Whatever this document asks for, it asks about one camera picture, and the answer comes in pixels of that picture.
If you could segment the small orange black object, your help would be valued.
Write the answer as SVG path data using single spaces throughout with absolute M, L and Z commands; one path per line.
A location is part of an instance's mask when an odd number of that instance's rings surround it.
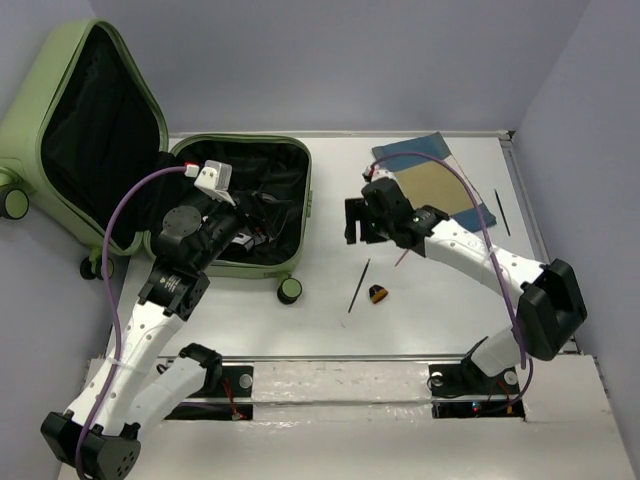
M 388 296 L 389 292 L 385 287 L 374 284 L 369 287 L 368 294 L 371 303 L 378 304 Z

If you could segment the red thin stick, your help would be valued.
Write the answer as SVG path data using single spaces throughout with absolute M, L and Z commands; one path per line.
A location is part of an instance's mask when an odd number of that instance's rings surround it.
M 406 258 L 406 256 L 408 255 L 408 253 L 410 252 L 410 250 L 405 250 L 402 255 L 400 256 L 400 258 L 396 261 L 395 263 L 395 267 L 399 266 L 399 264 Z

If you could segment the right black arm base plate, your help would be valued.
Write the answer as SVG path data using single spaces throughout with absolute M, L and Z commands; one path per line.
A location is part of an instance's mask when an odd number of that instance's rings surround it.
M 427 388 L 432 398 L 432 416 L 437 420 L 525 418 L 514 368 L 469 382 L 462 377 L 459 363 L 431 364 Z

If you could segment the long black stick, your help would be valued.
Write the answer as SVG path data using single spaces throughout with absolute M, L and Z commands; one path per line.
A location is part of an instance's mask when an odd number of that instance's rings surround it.
M 351 298 L 351 301 L 350 301 L 350 304 L 349 304 L 349 307 L 348 307 L 348 310 L 347 310 L 347 313 L 349 313 L 349 314 L 350 314 L 350 313 L 352 312 L 352 310 L 353 310 L 353 307 L 354 307 L 355 302 L 356 302 L 356 300 L 357 300 L 358 294 L 359 294 L 359 292 L 360 292 L 360 290 L 361 290 L 361 287 L 362 287 L 362 284 L 363 284 L 363 282 L 364 282 L 365 276 L 366 276 L 366 274 L 367 274 L 367 272 L 368 272 L 368 269 L 369 269 L 370 263 L 371 263 L 371 258 L 368 258 L 368 259 L 367 259 L 367 261 L 366 261 L 366 263 L 365 263 L 365 265 L 364 265 L 364 267 L 363 267 L 362 273 L 361 273 L 361 275 L 360 275 L 360 277 L 359 277 L 359 279 L 358 279 L 358 282 L 357 282 L 356 288 L 355 288 L 354 293 L 353 293 L 353 296 L 352 296 L 352 298 Z

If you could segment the short black stick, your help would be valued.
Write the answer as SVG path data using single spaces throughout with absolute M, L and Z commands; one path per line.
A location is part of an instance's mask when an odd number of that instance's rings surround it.
M 494 196 L 495 196 L 495 199 L 496 199 L 496 203 L 497 203 L 500 215 L 501 215 L 502 223 L 504 225 L 504 229 L 506 231 L 506 234 L 509 237 L 511 237 L 511 229 L 510 229 L 510 226 L 509 226 L 509 223 L 508 223 L 508 219 L 507 219 L 507 216 L 506 216 L 506 213 L 505 213 L 505 210 L 504 210 L 504 206 L 503 206 L 499 191 L 496 188 L 494 188 Z

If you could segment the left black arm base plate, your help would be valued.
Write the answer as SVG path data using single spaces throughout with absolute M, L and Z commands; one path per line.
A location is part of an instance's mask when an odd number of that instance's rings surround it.
M 175 407 L 166 420 L 251 421 L 253 377 L 252 365 L 225 365 L 219 380 L 207 380 L 199 391 Z

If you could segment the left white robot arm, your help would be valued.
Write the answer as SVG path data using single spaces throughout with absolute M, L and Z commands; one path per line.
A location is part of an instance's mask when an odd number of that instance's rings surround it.
M 116 344 L 79 396 L 45 418 L 41 433 L 54 455 L 81 479 L 124 479 L 142 438 L 184 399 L 221 383 L 222 357 L 202 345 L 184 347 L 152 383 L 158 355 L 190 318 L 210 284 L 205 270 L 246 226 L 230 201 L 200 211 L 179 206 L 163 219 L 158 254 Z

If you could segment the black and white headphones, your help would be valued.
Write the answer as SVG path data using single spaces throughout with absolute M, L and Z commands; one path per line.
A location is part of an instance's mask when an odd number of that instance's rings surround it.
M 278 239 L 287 224 L 290 199 L 278 199 L 258 190 L 236 191 L 232 195 L 236 209 L 244 216 L 246 228 L 253 238 L 267 243 Z

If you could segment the green hard-shell suitcase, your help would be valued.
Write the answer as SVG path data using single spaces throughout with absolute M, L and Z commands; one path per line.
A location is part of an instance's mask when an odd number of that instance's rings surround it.
M 230 192 L 258 190 L 293 206 L 267 243 L 243 232 L 209 267 L 212 277 L 273 278 L 284 304 L 302 294 L 293 273 L 311 213 L 312 160 L 299 140 L 202 133 L 171 143 L 165 117 L 117 29 L 100 19 L 63 23 L 46 38 L 1 124 L 1 214 L 36 205 L 86 246 L 84 279 L 113 272 L 113 255 L 155 252 L 165 213 L 208 198 L 166 175 L 141 189 L 116 223 L 121 198 L 146 175 L 207 160 L 232 166 Z

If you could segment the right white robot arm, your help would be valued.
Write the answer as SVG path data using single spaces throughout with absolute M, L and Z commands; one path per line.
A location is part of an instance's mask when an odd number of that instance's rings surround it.
M 347 243 L 392 241 L 476 280 L 514 313 L 511 326 L 477 342 L 445 375 L 447 384 L 482 392 L 522 359 L 551 361 L 587 318 L 569 263 L 543 264 L 489 246 L 445 212 L 414 208 L 391 178 L 379 178 L 360 197 L 346 200 L 345 221 Z

